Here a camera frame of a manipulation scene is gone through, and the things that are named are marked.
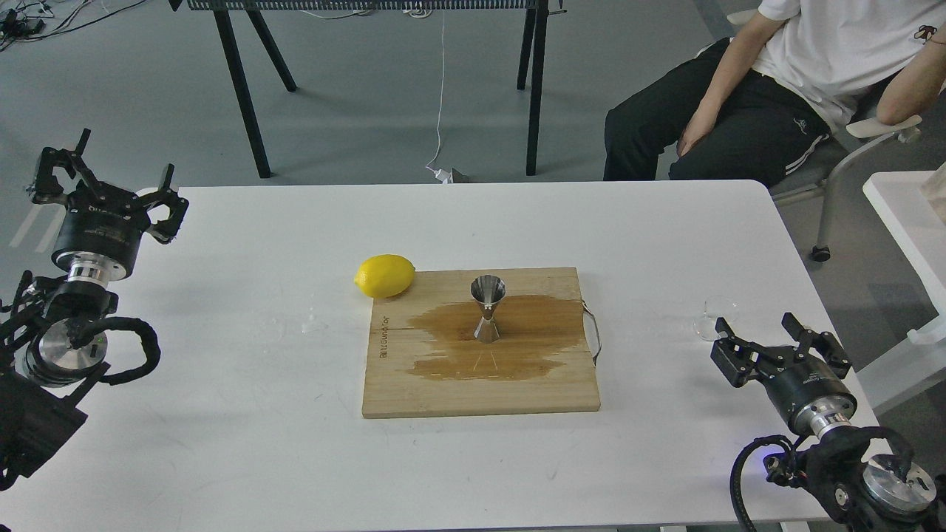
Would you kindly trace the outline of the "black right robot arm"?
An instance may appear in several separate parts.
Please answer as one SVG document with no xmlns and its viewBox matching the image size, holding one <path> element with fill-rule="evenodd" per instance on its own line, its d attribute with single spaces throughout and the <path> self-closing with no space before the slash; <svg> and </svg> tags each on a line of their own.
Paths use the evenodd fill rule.
<svg viewBox="0 0 946 532">
<path fill-rule="evenodd" d="M 785 313 L 783 328 L 793 346 L 746 341 L 724 318 L 712 360 L 735 387 L 759 381 L 788 429 L 759 437 L 738 454 L 729 478 L 731 505 L 740 527 L 753 531 L 742 495 L 742 471 L 754 450 L 780 446 L 763 464 L 768 482 L 803 488 L 849 531 L 942 531 L 944 476 L 930 476 L 913 461 L 913 448 L 892 429 L 851 425 L 854 394 L 845 387 L 851 364 L 834 334 L 802 326 Z"/>
</svg>

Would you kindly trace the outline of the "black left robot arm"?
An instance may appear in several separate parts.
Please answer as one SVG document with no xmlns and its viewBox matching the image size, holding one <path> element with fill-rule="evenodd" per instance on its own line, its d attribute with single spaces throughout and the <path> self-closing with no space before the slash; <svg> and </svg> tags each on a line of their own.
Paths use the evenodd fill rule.
<svg viewBox="0 0 946 532">
<path fill-rule="evenodd" d="M 84 130 L 73 149 L 43 149 L 30 189 L 36 205 L 64 207 L 51 253 L 62 276 L 26 270 L 2 307 L 4 491 L 73 437 L 86 421 L 78 401 L 95 384 L 131 383 L 161 360 L 155 330 L 116 316 L 119 298 L 108 285 L 132 275 L 146 233 L 161 245 L 175 239 L 188 202 L 171 186 L 173 165 L 146 194 L 99 180 L 82 158 L 90 135 Z"/>
</svg>

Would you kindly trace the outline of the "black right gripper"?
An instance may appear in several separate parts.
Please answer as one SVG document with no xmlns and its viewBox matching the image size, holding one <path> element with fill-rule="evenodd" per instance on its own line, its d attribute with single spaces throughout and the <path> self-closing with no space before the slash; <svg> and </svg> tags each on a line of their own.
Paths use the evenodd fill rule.
<svg viewBox="0 0 946 532">
<path fill-rule="evenodd" d="M 787 367 L 788 347 L 766 347 L 739 338 L 723 317 L 714 324 L 719 338 L 713 341 L 710 357 L 735 388 L 766 380 L 768 398 L 798 437 L 821 439 L 834 429 L 851 426 L 857 401 L 840 380 L 851 370 L 847 350 L 834 333 L 808 329 L 791 311 L 783 314 L 783 328 L 797 343 L 791 350 L 791 366 Z M 811 348 L 823 361 L 810 359 Z"/>
</svg>

